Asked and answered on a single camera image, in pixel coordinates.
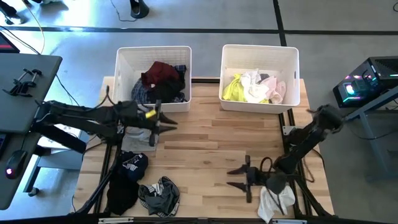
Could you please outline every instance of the gray concrete floor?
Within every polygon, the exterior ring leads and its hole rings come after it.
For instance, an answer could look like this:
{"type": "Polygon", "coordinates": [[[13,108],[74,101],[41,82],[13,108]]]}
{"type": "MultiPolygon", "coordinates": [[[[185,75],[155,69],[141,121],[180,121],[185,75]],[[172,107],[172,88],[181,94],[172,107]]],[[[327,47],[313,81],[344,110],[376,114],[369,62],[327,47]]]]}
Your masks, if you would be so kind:
{"type": "MultiPolygon", "coordinates": [[[[19,2],[11,2],[36,26],[19,2]]],[[[147,0],[150,15],[136,22],[119,22],[109,1],[81,0],[38,6],[32,10],[43,26],[145,27],[145,28],[230,28],[276,29],[271,0],[147,0]]],[[[398,30],[396,0],[279,0],[285,29],[289,30],[398,30]]],[[[130,19],[127,1],[114,0],[121,17],[130,19]]],[[[14,31],[36,49],[40,32],[14,31]]],[[[183,33],[87,33],[46,32],[44,54],[63,57],[58,75],[71,94],[83,105],[93,106],[104,76],[113,75],[116,51],[120,47],[189,45],[193,51],[193,76],[218,77],[224,44],[280,45],[277,34],[183,34],[183,33]]],[[[397,36],[287,35],[287,44],[300,51],[301,76],[305,79],[312,108],[331,103],[331,89],[370,56],[398,55],[397,36]]],[[[32,53],[12,40],[22,53],[32,53]]],[[[69,103],[58,82],[47,100],[69,103]]],[[[374,117],[377,134],[394,128],[391,117],[374,117]]],[[[353,131],[363,134],[356,123],[353,131]]],[[[395,135],[380,140],[394,145],[395,135]]],[[[368,142],[353,136],[348,127],[321,144],[326,177],[335,213],[343,218],[398,223],[397,181],[366,182],[377,172],[368,142]]],[[[70,211],[77,172],[43,169],[36,187],[43,195],[28,197],[21,182],[12,205],[0,211],[0,220],[63,215],[70,211]]]]}

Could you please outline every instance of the laundry basket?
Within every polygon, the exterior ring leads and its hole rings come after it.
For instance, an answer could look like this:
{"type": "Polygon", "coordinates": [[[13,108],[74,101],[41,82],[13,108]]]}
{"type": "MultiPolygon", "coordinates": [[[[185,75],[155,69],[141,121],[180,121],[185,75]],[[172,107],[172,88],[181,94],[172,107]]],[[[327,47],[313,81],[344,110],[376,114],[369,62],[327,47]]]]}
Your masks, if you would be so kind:
{"type": "Polygon", "coordinates": [[[300,104],[299,51],[294,47],[258,45],[225,45],[221,61],[219,98],[224,110],[257,113],[283,113],[300,104]],[[223,90],[234,79],[235,73],[259,69],[285,81],[286,94],[282,104],[247,103],[224,100],[223,90]]]}
{"type": "Polygon", "coordinates": [[[116,56],[114,74],[113,101],[131,100],[131,90],[141,77],[141,73],[148,71],[155,61],[169,65],[185,65],[185,94],[187,102],[164,103],[163,112],[186,112],[191,103],[191,71],[192,50],[188,46],[161,46],[161,47],[124,47],[120,48],[116,56]]]}

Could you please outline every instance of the wooden table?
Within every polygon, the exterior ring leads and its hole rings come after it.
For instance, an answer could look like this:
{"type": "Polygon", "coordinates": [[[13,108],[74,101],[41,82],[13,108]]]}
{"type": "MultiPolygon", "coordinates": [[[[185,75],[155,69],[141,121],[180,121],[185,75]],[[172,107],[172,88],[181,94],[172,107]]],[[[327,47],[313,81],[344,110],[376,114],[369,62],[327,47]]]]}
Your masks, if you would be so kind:
{"type": "MultiPolygon", "coordinates": [[[[306,112],[309,104],[304,81],[300,84],[301,104],[294,108],[294,116],[297,126],[305,126],[312,117],[306,112]]],[[[112,88],[113,77],[104,78],[99,100],[104,98],[106,85],[112,88]]],[[[190,111],[167,114],[178,122],[178,129],[161,134],[157,150],[146,153],[149,166],[139,183],[154,184],[163,175],[169,177],[181,192],[176,217],[258,218],[260,187],[252,188],[252,203],[246,203],[241,190],[226,184],[227,181],[244,182],[244,176],[226,173],[244,164],[245,155],[251,156],[252,166],[259,167],[263,157],[275,160],[283,154],[279,118],[277,114],[224,111],[218,99],[218,88],[219,84],[194,83],[190,111]]],[[[76,209],[86,202],[98,185],[105,148],[105,145],[98,146],[84,156],[74,198],[76,209]]],[[[310,152],[306,162],[316,180],[313,184],[307,182],[308,188],[325,210],[333,213],[322,160],[310,152]]],[[[101,211],[106,206],[107,190],[103,194],[101,211]]],[[[147,217],[148,211],[137,201],[123,216],[147,217]]],[[[290,207],[285,218],[293,217],[290,207]]]]}

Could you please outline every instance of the yellow cloth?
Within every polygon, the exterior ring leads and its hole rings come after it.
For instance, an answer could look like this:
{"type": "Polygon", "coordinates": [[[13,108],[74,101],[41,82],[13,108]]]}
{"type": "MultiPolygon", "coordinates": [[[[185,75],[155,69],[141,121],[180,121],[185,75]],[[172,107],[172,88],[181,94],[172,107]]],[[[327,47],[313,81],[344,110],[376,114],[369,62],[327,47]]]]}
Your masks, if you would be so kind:
{"type": "MultiPolygon", "coordinates": [[[[243,95],[243,86],[241,84],[241,75],[234,74],[234,80],[225,87],[223,99],[229,101],[247,102],[243,95]]],[[[268,100],[262,100],[260,103],[269,103],[268,100]]]]}

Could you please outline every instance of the computer mouse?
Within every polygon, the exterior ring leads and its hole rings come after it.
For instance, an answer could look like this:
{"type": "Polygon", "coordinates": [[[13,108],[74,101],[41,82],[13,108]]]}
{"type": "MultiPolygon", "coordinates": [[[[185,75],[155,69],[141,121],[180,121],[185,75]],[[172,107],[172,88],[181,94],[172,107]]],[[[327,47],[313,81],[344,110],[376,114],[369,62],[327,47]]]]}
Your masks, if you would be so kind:
{"type": "Polygon", "coordinates": [[[25,158],[27,153],[23,150],[17,150],[12,153],[6,165],[6,177],[8,179],[15,179],[19,177],[24,168],[25,158]]]}

